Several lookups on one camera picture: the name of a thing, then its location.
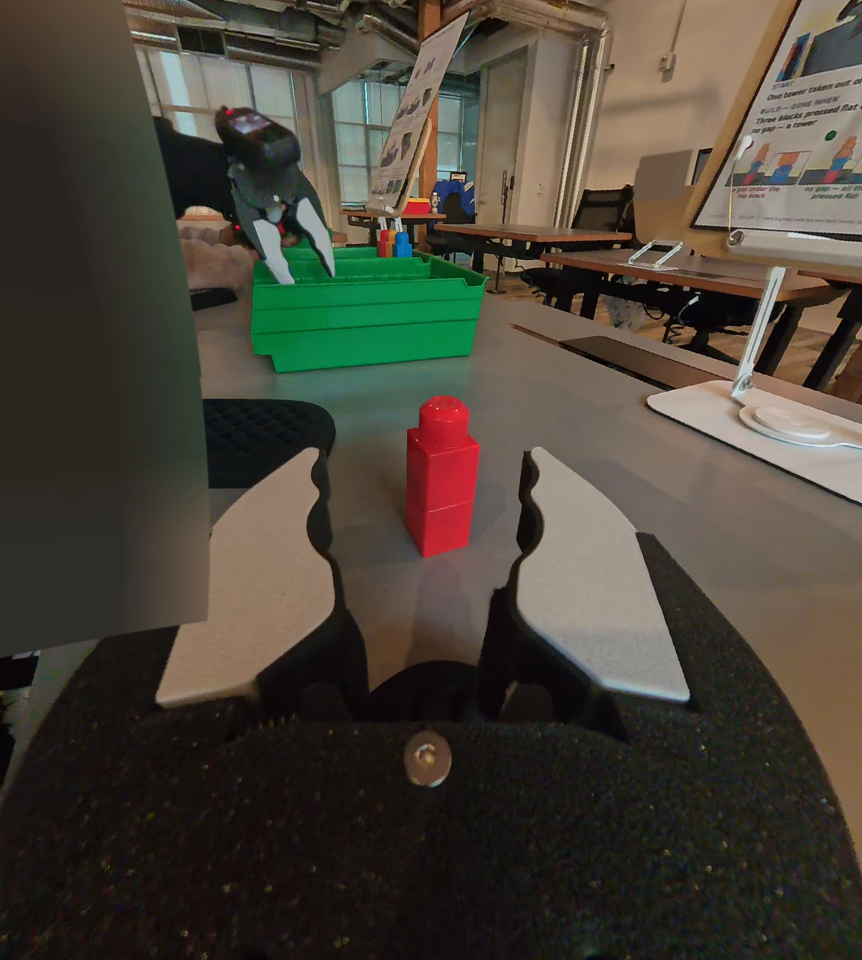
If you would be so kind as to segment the black textured mat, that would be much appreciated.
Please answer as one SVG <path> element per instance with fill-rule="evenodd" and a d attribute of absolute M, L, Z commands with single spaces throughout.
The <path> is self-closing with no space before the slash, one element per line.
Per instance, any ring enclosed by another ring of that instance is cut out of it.
<path fill-rule="evenodd" d="M 253 487 L 307 448 L 329 455 L 337 437 L 330 413 L 311 402 L 207 398 L 202 405 L 212 490 Z"/>

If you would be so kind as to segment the black office chair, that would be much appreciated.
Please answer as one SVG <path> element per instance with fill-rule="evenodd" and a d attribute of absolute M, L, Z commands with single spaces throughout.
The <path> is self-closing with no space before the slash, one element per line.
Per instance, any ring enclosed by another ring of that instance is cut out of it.
<path fill-rule="evenodd" d="M 584 189 L 571 223 L 573 230 L 599 233 L 633 233 L 633 186 L 619 189 Z"/>

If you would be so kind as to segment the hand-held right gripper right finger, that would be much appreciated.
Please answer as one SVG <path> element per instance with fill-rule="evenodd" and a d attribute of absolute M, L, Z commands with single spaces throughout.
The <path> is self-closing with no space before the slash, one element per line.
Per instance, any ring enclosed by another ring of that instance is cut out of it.
<path fill-rule="evenodd" d="M 542 447 L 522 459 L 519 556 L 492 595 L 477 705 L 492 719 L 626 736 L 617 698 L 686 707 L 691 690 L 638 532 Z"/>

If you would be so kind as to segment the red mega block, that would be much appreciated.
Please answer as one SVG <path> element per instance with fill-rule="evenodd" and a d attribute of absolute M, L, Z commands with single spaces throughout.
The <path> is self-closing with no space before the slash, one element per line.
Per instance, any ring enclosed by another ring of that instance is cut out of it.
<path fill-rule="evenodd" d="M 427 513 L 473 501 L 480 445 L 470 435 L 469 417 L 453 396 L 436 395 L 421 405 L 417 426 L 407 432 L 408 509 Z"/>
<path fill-rule="evenodd" d="M 473 509 L 472 500 L 437 510 L 425 510 L 409 503 L 405 522 L 420 556 L 435 557 L 468 546 Z"/>

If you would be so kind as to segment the fluffy pale blanket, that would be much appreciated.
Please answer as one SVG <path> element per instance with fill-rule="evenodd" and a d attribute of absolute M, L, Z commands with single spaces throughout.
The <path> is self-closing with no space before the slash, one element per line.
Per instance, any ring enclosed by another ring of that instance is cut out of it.
<path fill-rule="evenodd" d="M 241 242 L 231 222 L 179 219 L 176 222 L 189 290 L 251 291 L 256 253 Z"/>

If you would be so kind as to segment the wooden top office desk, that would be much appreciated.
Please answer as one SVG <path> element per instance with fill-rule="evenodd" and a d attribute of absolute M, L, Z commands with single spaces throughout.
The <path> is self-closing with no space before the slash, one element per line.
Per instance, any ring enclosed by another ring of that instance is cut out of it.
<path fill-rule="evenodd" d="M 658 309 L 668 317 L 666 329 L 695 331 L 684 347 L 687 351 L 732 364 L 733 358 L 709 344 L 710 337 L 725 333 L 748 336 L 770 275 L 770 268 L 760 264 L 684 253 L 655 267 L 649 254 L 627 249 L 550 251 L 541 259 L 562 267 L 568 280 L 584 295 L 582 316 L 592 318 L 602 296 Z M 757 354 L 755 371 L 773 374 L 804 310 L 831 304 L 843 294 L 844 289 L 823 279 L 787 270 L 775 297 L 766 327 L 768 338 Z"/>
<path fill-rule="evenodd" d="M 441 249 L 471 257 L 471 270 L 483 275 L 485 257 L 536 261 L 548 251 L 615 249 L 633 239 L 631 232 L 600 231 L 557 226 L 484 223 L 442 223 L 428 234 Z"/>

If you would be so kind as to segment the white tablet stand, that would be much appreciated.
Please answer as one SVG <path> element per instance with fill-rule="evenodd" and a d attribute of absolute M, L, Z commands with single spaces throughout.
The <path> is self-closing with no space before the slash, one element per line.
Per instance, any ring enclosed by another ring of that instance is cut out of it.
<path fill-rule="evenodd" d="M 648 400 L 648 406 L 672 421 L 862 505 L 862 423 L 752 383 L 755 355 L 787 268 L 862 270 L 862 241 L 738 227 L 728 231 L 726 248 L 738 258 L 756 258 L 770 266 L 737 372 L 731 382 L 712 380 L 657 394 Z"/>

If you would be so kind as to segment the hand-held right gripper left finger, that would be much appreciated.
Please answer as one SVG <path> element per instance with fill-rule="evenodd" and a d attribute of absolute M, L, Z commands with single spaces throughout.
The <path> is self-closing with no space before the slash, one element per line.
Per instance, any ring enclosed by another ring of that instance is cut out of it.
<path fill-rule="evenodd" d="M 231 506 L 210 539 L 208 618 L 178 630 L 156 702 L 177 709 L 245 698 L 298 712 L 328 685 L 364 712 L 363 636 L 330 554 L 327 454 L 308 447 Z"/>

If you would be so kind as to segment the white laptop stand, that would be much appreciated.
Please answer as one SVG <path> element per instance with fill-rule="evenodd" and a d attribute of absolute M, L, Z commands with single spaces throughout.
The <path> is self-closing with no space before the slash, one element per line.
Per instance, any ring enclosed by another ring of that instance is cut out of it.
<path fill-rule="evenodd" d="M 681 241 L 655 239 L 635 250 L 628 258 L 628 265 L 652 271 L 675 269 L 672 261 L 684 251 Z"/>

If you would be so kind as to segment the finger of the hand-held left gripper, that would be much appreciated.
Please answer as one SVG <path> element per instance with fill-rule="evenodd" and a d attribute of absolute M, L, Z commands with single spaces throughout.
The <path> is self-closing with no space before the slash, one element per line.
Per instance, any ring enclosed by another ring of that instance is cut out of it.
<path fill-rule="evenodd" d="M 308 240 L 330 278 L 336 276 L 332 238 L 325 222 L 316 188 L 302 171 L 288 172 L 284 193 L 284 222 L 287 231 Z"/>
<path fill-rule="evenodd" d="M 268 208 L 259 208 L 249 202 L 240 202 L 240 227 L 245 237 L 260 254 L 277 283 L 293 285 L 290 265 L 283 254 L 280 226 L 284 207 L 273 202 Z"/>

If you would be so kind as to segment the green plastic bin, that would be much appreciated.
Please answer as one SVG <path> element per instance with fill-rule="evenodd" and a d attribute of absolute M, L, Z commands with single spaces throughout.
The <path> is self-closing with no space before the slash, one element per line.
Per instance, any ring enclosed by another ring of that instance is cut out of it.
<path fill-rule="evenodd" d="M 482 274 L 421 252 L 383 258 L 372 246 L 340 248 L 335 276 L 309 248 L 286 255 L 292 284 L 280 284 L 263 261 L 254 267 L 254 334 L 474 320 L 485 293 Z"/>
<path fill-rule="evenodd" d="M 468 356 L 476 327 L 470 319 L 253 333 L 252 343 L 287 374 Z"/>

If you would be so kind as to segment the person's left forearm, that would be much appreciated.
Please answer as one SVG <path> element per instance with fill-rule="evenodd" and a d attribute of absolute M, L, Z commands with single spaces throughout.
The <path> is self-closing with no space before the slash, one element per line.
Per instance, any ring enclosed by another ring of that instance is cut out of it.
<path fill-rule="evenodd" d="M 176 219 L 189 208 L 217 211 L 237 222 L 226 151 L 220 143 L 178 132 L 170 120 L 153 116 L 154 129 Z"/>

